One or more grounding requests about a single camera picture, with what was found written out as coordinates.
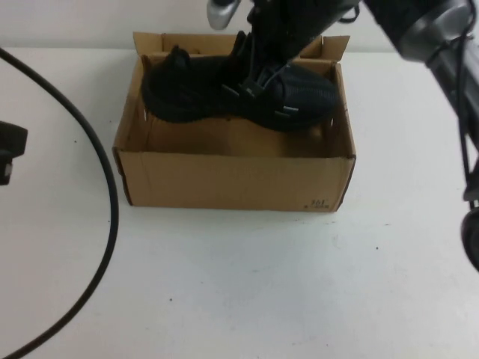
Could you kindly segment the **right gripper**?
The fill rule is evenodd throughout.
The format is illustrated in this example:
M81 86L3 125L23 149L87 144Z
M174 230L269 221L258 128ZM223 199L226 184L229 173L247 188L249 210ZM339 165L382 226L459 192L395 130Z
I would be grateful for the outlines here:
M260 64L285 64L336 22L354 22L358 1L255 1L250 12L254 55Z

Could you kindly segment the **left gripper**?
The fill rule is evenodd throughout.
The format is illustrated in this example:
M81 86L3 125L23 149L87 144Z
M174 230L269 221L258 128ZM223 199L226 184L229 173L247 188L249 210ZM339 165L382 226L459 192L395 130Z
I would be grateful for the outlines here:
M1 122L1 185L8 185L13 169L13 159L23 156L28 130L12 123Z

